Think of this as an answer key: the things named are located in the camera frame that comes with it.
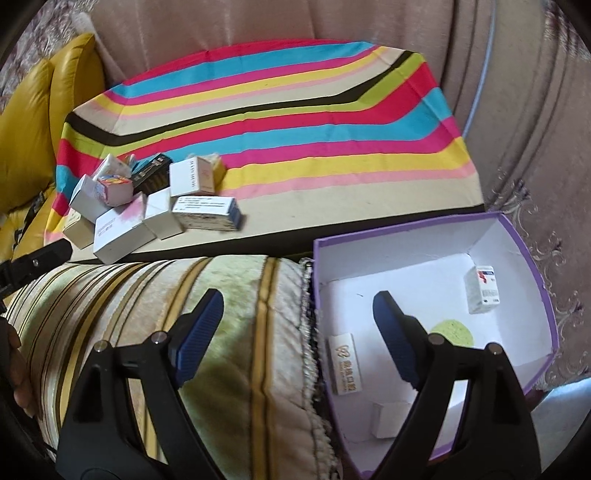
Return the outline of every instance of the yellow pillow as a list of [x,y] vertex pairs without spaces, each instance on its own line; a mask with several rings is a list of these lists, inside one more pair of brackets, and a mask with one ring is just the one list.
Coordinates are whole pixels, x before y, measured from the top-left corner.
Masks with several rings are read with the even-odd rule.
[[55,68],[51,83],[49,120],[57,157],[66,115],[105,91],[105,77],[91,33],[76,37],[50,60]]
[[49,129],[53,65],[40,61],[15,90],[0,116],[0,212],[8,213],[54,179]]
[[45,191],[45,197],[47,200],[45,200],[41,210],[35,215],[35,218],[23,235],[21,242],[14,249],[12,255],[13,260],[30,254],[43,246],[43,234],[45,233],[47,217],[49,217],[49,212],[51,212],[51,207],[57,197],[57,191],[53,186]]

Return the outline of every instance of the small white box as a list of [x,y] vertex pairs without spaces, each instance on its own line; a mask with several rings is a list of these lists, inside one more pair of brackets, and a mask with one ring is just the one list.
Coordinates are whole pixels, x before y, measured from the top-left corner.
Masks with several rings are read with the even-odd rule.
[[179,197],[173,213],[185,228],[238,230],[242,214],[232,197]]
[[486,313],[501,302],[495,271],[489,265],[471,268],[464,277],[470,313]]
[[109,153],[100,163],[99,168],[97,168],[92,174],[92,179],[98,180],[99,177],[108,175],[119,175],[127,179],[131,178],[131,167],[113,154]]
[[161,240],[183,233],[183,228],[173,214],[170,188],[148,196],[144,223]]
[[394,438],[402,429],[411,407],[407,402],[374,403],[372,435],[378,439]]
[[353,335],[344,333],[329,337],[329,349],[337,394],[361,392],[361,374]]
[[96,188],[96,182],[89,175],[82,175],[70,200],[70,207],[92,223],[111,209],[100,201]]
[[64,235],[79,249],[88,247],[95,238],[95,226],[79,212],[70,209],[64,226]]
[[146,196],[138,193],[131,203],[115,207],[96,221],[93,253],[111,265],[155,238],[144,223]]
[[169,172],[170,194],[172,197],[213,195],[216,193],[212,164],[205,158],[190,157],[172,163]]

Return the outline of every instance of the black box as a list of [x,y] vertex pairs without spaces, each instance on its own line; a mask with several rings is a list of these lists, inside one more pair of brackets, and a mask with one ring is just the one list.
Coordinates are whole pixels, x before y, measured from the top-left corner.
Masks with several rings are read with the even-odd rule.
[[144,192],[146,195],[159,192],[170,187],[168,170],[172,159],[163,153],[159,153],[150,160],[140,171],[131,176],[134,184],[134,194]]

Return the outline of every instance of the metal screw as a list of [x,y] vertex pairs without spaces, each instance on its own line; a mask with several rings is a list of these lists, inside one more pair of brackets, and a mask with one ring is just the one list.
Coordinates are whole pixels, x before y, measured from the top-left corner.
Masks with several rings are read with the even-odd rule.
[[498,343],[489,343],[488,351],[493,355],[500,355],[501,353],[503,353],[503,347]]
[[106,340],[99,340],[98,342],[95,343],[95,352],[96,353],[104,352],[110,346],[111,346],[111,344],[109,342],[107,342]]
[[445,343],[445,338],[439,333],[430,333],[428,338],[431,345],[443,345]]
[[165,342],[167,338],[168,333],[166,332],[155,332],[150,336],[150,340],[152,340],[152,343],[155,343],[156,345]]

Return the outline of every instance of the beige cloth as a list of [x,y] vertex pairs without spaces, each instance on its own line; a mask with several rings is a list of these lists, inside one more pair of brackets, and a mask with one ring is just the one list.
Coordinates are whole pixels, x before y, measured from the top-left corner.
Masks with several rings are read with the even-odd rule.
[[[313,408],[319,373],[307,316],[310,275],[290,260],[233,255],[66,264],[23,288],[7,318],[22,339],[46,442],[57,447],[95,342],[140,343],[169,330],[216,288],[224,296],[222,321],[180,390],[208,452],[228,480],[329,480],[336,459]],[[146,450],[165,460],[141,385],[130,388]]]

